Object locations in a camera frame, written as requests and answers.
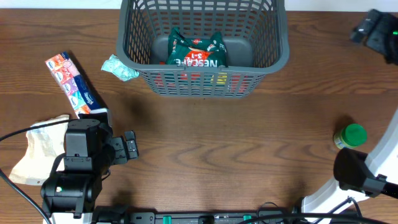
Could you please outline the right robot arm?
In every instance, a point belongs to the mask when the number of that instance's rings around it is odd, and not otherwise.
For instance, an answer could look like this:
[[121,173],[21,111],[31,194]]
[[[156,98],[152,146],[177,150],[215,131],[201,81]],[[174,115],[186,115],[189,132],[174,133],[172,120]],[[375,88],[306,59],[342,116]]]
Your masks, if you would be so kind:
[[[371,9],[353,29],[351,40],[397,64],[397,17]],[[383,194],[397,197],[397,116],[368,154],[353,148],[338,151],[333,177],[314,194],[298,201],[293,212],[309,223],[330,223],[327,214],[337,215],[350,204]]]

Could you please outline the Kleenex tissue multipack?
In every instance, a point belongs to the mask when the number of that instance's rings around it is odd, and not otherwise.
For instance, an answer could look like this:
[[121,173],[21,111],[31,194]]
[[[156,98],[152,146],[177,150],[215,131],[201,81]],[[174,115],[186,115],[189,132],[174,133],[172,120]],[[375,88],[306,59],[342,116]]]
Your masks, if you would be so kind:
[[90,114],[105,108],[90,90],[85,78],[67,52],[57,54],[45,61],[51,75],[67,96],[75,114]]

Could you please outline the green Nescafe coffee bag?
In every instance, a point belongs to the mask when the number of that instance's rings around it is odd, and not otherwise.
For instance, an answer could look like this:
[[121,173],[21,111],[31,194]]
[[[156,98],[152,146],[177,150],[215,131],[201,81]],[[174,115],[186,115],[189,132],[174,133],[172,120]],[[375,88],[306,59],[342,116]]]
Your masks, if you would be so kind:
[[227,50],[220,32],[209,39],[186,38],[178,28],[168,37],[167,65],[187,67],[227,67]]

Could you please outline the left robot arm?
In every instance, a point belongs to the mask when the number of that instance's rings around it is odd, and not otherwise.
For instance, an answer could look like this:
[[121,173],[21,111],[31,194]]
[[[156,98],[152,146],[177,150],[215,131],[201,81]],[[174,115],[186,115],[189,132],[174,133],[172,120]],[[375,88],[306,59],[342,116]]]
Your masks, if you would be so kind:
[[42,209],[50,223],[91,223],[110,167],[137,159],[136,134],[113,134],[109,113],[80,114],[68,122],[65,153],[42,184]]

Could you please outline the beige paper pouch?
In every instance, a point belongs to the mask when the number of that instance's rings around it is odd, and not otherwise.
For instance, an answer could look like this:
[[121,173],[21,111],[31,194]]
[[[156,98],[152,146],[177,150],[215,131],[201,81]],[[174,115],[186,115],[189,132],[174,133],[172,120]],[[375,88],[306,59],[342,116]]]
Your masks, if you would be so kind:
[[67,123],[26,132],[28,147],[13,167],[9,179],[17,184],[42,185],[50,175],[53,162],[63,154]]

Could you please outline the green lid jar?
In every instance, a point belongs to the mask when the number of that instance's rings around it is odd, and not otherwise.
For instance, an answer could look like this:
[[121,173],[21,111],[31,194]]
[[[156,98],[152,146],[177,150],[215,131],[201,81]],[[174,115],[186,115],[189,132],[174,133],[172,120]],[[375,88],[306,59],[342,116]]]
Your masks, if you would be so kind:
[[368,139],[367,131],[360,124],[349,124],[337,131],[333,136],[333,142],[339,149],[354,149],[363,145]]

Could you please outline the teal packet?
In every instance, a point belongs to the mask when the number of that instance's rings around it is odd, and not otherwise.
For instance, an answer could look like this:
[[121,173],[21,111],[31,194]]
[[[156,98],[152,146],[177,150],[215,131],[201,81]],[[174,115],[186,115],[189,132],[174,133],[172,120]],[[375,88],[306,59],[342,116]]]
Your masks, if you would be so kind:
[[109,59],[107,59],[103,63],[101,70],[105,71],[105,72],[112,73],[114,76],[116,76],[123,82],[135,79],[139,76],[139,72],[137,72],[136,70],[134,70],[132,68],[127,67],[114,54],[112,54],[109,57]]

